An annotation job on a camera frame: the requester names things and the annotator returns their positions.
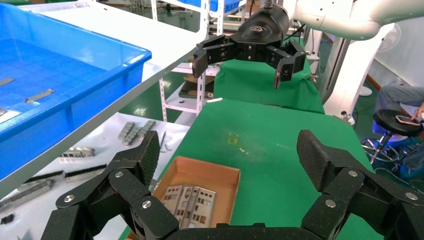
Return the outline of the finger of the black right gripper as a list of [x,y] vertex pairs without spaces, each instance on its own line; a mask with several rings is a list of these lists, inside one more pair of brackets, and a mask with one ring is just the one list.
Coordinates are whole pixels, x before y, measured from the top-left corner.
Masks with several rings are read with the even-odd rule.
[[295,39],[289,39],[279,48],[267,46],[264,62],[275,69],[273,88],[278,89],[282,82],[291,81],[293,74],[301,72],[306,58],[306,51]]
[[236,56],[236,45],[228,36],[216,35],[196,45],[193,54],[192,75],[199,78],[209,65],[233,60]]

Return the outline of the bystander hand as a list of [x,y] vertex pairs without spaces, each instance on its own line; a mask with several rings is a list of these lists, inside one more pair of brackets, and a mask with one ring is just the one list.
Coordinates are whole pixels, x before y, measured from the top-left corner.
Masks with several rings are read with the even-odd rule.
[[411,120],[423,121],[424,120],[424,102],[415,110]]

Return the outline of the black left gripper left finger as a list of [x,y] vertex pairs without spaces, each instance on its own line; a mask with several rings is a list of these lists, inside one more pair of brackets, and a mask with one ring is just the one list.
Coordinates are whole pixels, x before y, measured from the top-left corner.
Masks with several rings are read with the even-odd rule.
[[102,173],[61,195],[41,238],[92,240],[116,216],[138,240],[169,238],[178,221],[149,190],[159,154],[158,133],[149,130],[139,146],[118,152]]

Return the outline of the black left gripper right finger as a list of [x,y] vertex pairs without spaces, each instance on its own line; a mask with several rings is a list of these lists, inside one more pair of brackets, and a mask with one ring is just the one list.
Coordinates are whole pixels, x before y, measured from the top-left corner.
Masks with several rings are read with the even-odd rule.
[[320,193],[301,227],[334,240],[351,215],[386,240],[424,237],[424,196],[366,169],[348,151],[326,146],[308,129],[296,144],[301,166]]

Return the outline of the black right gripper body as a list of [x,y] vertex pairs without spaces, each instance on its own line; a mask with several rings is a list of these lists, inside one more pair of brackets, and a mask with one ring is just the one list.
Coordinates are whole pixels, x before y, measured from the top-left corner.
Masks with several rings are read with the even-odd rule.
[[268,46],[278,49],[290,26],[287,12],[278,5],[260,8],[231,36],[234,58],[241,61],[266,62]]

